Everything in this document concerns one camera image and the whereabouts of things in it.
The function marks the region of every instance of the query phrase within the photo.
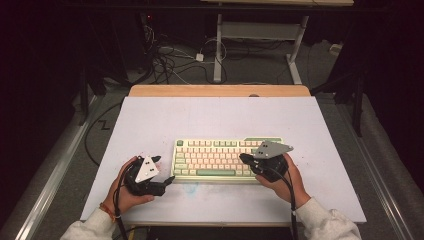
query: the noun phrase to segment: white table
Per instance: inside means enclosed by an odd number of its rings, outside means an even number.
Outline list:
[[[170,175],[177,138],[280,136],[306,190],[324,207],[366,222],[355,191],[314,97],[127,97],[81,219],[104,199],[121,166],[132,156],[162,156]],[[162,197],[123,216],[140,225],[289,226],[290,205],[261,185],[171,184]]]

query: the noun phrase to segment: wire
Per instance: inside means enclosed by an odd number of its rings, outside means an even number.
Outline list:
[[[287,179],[283,175],[281,175],[278,171],[276,171],[275,169],[270,168],[270,167],[266,167],[266,168],[264,168],[264,170],[270,170],[273,173],[275,173],[279,178],[281,178],[281,180],[283,180],[283,182],[287,185],[287,187],[290,191],[290,202],[291,202],[291,210],[292,210],[291,221],[292,221],[292,229],[293,229],[293,238],[295,240],[298,240],[299,236],[298,236],[297,221],[296,221],[296,215],[295,215],[296,198],[295,198],[295,195],[294,195],[293,182],[291,180],[290,172],[287,169],[287,174],[289,175],[289,180],[290,180],[290,183],[289,183],[289,181],[287,181]]]
[[[228,52],[227,53],[227,59],[234,60],[234,61],[243,60],[243,59],[247,58],[250,55],[250,53],[257,53],[257,52],[261,52],[261,51],[265,51],[265,50],[275,50],[275,49],[278,49],[285,42],[285,41],[280,41],[280,40],[277,40],[277,41],[276,40],[273,40],[271,42],[271,45],[270,46],[263,47],[263,46],[259,46],[259,45],[260,44],[269,44],[270,42],[269,41],[267,41],[267,42],[253,41],[255,43],[253,43],[253,42],[249,43],[246,39],[241,39],[241,41],[237,41],[237,40],[230,39],[230,38],[223,38],[223,40],[226,40],[226,41],[228,41],[230,43],[233,42],[233,43],[236,44],[236,46],[237,45],[241,45],[241,46],[244,47],[244,48],[232,48],[232,47],[228,47],[228,43],[225,43],[226,46],[227,46],[226,47],[226,50]],[[231,58],[231,57],[229,57],[229,53],[231,51],[243,51],[243,50],[246,50],[246,53],[242,57],[239,57],[239,58]]]
[[[114,104],[111,107],[109,107],[106,111],[104,111],[98,118],[96,118],[96,120],[93,121],[93,123],[90,125],[90,127],[88,127],[87,133],[85,134],[84,137],[84,147],[85,147],[85,151],[87,152],[88,157],[90,158],[90,160],[96,165],[96,166],[100,166],[100,164],[94,159],[94,157],[91,155],[89,149],[88,149],[88,144],[87,144],[87,139],[88,139],[88,135],[91,131],[91,129],[93,128],[93,126],[100,120],[100,118],[102,118],[106,113],[108,113],[110,110],[114,109],[117,106],[121,106],[122,105],[122,101],[120,103]]]
[[[202,66],[191,66],[191,67],[188,67],[188,68],[186,68],[186,69],[184,69],[184,70],[181,70],[181,71],[179,71],[179,72],[174,72],[174,74],[177,76],[177,77],[179,77],[183,82],[185,82],[185,83],[187,83],[186,81],[184,81],[180,76],[178,76],[178,74],[179,73],[182,73],[182,72],[184,72],[184,71],[186,71],[186,70],[188,70],[188,69],[191,69],[191,68],[195,68],[195,67],[198,67],[198,68],[202,68],[203,69],[203,71],[204,71],[204,73],[205,73],[205,79],[206,79],[206,82],[208,82],[209,83],[209,80],[208,80],[208,73],[207,73],[207,71],[206,71],[206,68],[204,68],[204,67],[202,67]]]
[[[276,78],[277,78],[277,84],[280,84],[279,83],[279,81],[278,81],[278,78],[280,77],[280,76],[283,76],[283,74],[285,73],[285,72],[287,72],[287,70],[288,69],[290,69],[290,66],[292,65],[293,63],[287,63],[287,66],[283,69],[283,71],[281,71],[281,73],[279,73],[277,76],[276,76]]]
[[[208,43],[210,43],[210,42],[212,42],[212,41],[218,42],[218,43],[220,43],[220,44],[224,47],[224,57],[221,59],[221,61],[222,61],[222,60],[224,60],[224,59],[225,59],[225,57],[227,56],[227,48],[225,47],[224,43],[222,43],[221,41],[219,41],[219,40],[217,40],[217,39],[213,38],[213,39],[209,39],[208,41],[206,41],[206,42],[204,43],[204,46],[206,46],[206,44],[208,44]],[[202,47],[202,48],[200,48],[199,53],[202,53],[202,51],[203,51],[203,47]]]
[[[122,171],[122,174],[118,180],[118,186],[113,192],[113,205],[115,207],[115,217],[118,222],[119,230],[121,231],[121,236],[124,240],[128,240],[128,237],[126,234],[124,223],[122,222],[121,210],[119,209],[119,193],[121,192],[121,187],[125,186],[125,185],[122,185],[125,175],[127,174],[128,170],[134,166],[134,163],[136,161],[137,160],[133,161],[131,164],[125,167],[124,171]]]
[[[152,40],[150,41],[150,47],[149,49],[147,49],[147,51],[150,51],[150,49],[153,47],[153,42],[155,41],[155,32],[153,31],[153,29],[147,25],[144,26],[145,28],[147,28],[149,30],[149,35],[148,38],[146,39],[147,42],[149,42],[150,37],[152,37]]]
[[[174,72],[174,71],[172,71],[174,74],[175,74],[175,76],[177,76],[181,81],[183,81],[185,84],[187,84],[187,85],[191,85],[191,83],[189,83],[189,82],[187,82],[187,81],[185,81],[183,78],[181,78],[176,72]]]
[[[156,71],[156,70],[154,71],[155,81],[151,84],[160,84],[164,81],[166,81],[169,84],[170,76],[168,76],[168,73],[172,74],[175,62],[170,58],[167,58],[167,57],[164,57],[164,58],[165,58],[166,62],[165,62],[165,60],[162,59],[160,54],[158,54],[158,56],[154,59],[154,64],[156,66],[162,67],[162,69],[160,71]],[[164,74],[165,74],[165,80],[159,81],[160,77]]]
[[[190,56],[188,53],[186,53],[186,52],[184,52],[184,51],[182,51],[182,50],[179,50],[179,49],[176,49],[176,48],[173,48],[173,47],[172,47],[172,48],[170,48],[170,47],[159,47],[159,50],[160,50],[161,48],[165,48],[165,49],[172,49],[172,51],[171,51],[170,53],[167,53],[167,54],[165,54],[165,55],[169,55],[169,54],[173,53],[174,51],[177,51],[177,52],[184,53],[184,55],[183,55],[183,56],[179,56],[179,55],[171,55],[171,56],[173,56],[173,57],[185,57],[185,58],[191,58],[191,59],[194,59],[194,57]]]

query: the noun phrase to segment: dark background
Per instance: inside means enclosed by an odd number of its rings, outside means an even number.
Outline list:
[[[355,5],[383,6],[389,2],[358,0]],[[326,39],[345,43],[329,81],[352,71],[352,66],[363,67],[359,69],[365,73],[365,93],[400,158],[423,189],[418,176],[423,169],[420,126],[424,98],[420,91],[424,33],[420,23],[424,19],[418,0],[395,3],[393,13],[356,18],[355,24],[331,14],[311,16],[304,42]],[[54,0],[2,2],[0,11],[3,225],[75,113],[72,100],[79,91],[83,66],[93,90],[102,94],[99,79],[114,75],[125,80],[125,70],[144,61],[140,57],[144,49],[134,13],[75,12]],[[213,14],[195,14],[198,21],[178,13],[153,17],[152,24],[159,32],[194,45],[202,44],[205,36],[216,31]],[[278,16],[261,19],[282,20]],[[333,90],[349,91],[353,86],[352,81],[346,81]]]

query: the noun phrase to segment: black controller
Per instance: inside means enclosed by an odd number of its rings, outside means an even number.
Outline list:
[[[143,195],[162,196],[165,193],[166,186],[172,183],[175,176],[168,178],[163,183],[151,182],[150,180],[153,177],[137,183],[136,177],[144,162],[144,158],[140,156],[138,156],[137,158],[138,159],[132,163],[127,173],[125,174],[125,186],[127,187],[128,191],[131,194],[136,196],[143,196]],[[159,159],[160,159],[160,156],[152,157],[153,162],[157,162],[159,161]]]
[[[284,156],[281,154],[279,156],[272,157],[270,159],[257,159],[246,153],[240,154],[240,159],[244,164],[250,166],[252,172],[255,174],[261,175],[266,178],[269,182],[275,182],[281,179],[281,176],[287,172],[288,165]]]
[[[287,172],[288,165],[283,153],[291,150],[291,146],[264,141],[255,154],[242,153],[240,159],[249,165],[255,174],[263,176],[269,182],[275,182]]]

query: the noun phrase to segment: person's right hand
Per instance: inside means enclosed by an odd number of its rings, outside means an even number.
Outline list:
[[[299,208],[303,204],[308,202],[311,197],[308,193],[306,193],[305,187],[303,186],[302,176],[300,175],[299,169],[296,167],[296,165],[294,165],[292,158],[287,153],[284,153],[283,155],[288,164],[288,172],[290,172],[290,177],[292,181],[291,183],[293,185],[293,191],[295,195],[296,208]],[[288,172],[284,174],[284,178],[287,179],[287,181],[290,183]],[[256,175],[256,179],[263,186],[274,190],[277,196],[281,199],[287,202],[291,202],[290,190],[283,180],[280,179],[271,183],[261,175]]]

